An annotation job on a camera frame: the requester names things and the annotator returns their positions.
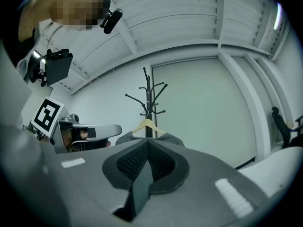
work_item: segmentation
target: ceiling light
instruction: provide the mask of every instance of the ceiling light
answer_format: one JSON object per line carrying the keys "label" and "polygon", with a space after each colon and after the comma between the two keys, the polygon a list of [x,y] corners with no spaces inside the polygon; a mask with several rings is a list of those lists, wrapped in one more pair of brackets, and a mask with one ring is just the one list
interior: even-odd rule
{"label": "ceiling light", "polygon": [[34,56],[35,56],[36,58],[39,58],[39,57],[40,57],[40,55],[39,55],[36,51],[34,51]]}
{"label": "ceiling light", "polygon": [[277,8],[277,11],[276,11],[276,20],[275,20],[275,23],[274,23],[274,30],[277,30],[280,23],[281,23],[281,16],[282,16],[282,7],[281,7],[281,4],[278,3],[278,8]]}

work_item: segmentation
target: white ceiling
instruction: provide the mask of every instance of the white ceiling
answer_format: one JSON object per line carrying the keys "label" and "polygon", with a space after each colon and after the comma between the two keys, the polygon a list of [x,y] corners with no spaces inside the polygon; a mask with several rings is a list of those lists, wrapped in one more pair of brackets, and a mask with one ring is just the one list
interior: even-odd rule
{"label": "white ceiling", "polygon": [[71,70],[60,83],[71,92],[119,64],[173,47],[235,45],[272,56],[282,34],[272,29],[276,7],[272,0],[112,0],[111,10],[121,8],[123,17],[111,34],[62,27],[49,42],[58,25],[45,29],[47,20],[37,51],[70,50]]}

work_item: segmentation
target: black coat rack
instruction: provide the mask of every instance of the black coat rack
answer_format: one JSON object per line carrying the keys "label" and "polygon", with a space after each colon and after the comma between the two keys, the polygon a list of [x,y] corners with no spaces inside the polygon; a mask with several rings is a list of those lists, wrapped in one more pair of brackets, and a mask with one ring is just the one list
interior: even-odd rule
{"label": "black coat rack", "polygon": [[[156,100],[159,97],[159,95],[163,92],[163,90],[167,87],[167,84],[164,84],[164,82],[161,82],[161,83],[154,85],[151,88],[151,77],[147,76],[145,67],[143,67],[143,70],[145,73],[147,87],[140,87],[139,89],[145,89],[145,91],[146,91],[146,105],[144,103],[142,103],[140,100],[138,100],[132,96],[129,96],[128,94],[125,94],[125,96],[130,97],[131,99],[139,102],[145,111],[145,114],[141,113],[140,115],[145,116],[146,119],[152,120],[152,113],[154,113],[154,114],[165,113],[165,110],[157,113],[156,108],[154,110],[153,107],[155,107],[156,105],[159,105],[159,104],[156,104]],[[164,86],[161,89],[161,91],[157,94],[157,96],[154,97],[154,100],[152,100],[152,94],[154,93],[155,87],[159,86],[159,85],[163,85],[163,84],[164,84]],[[152,138],[152,129],[150,127],[145,128],[145,137]]]}

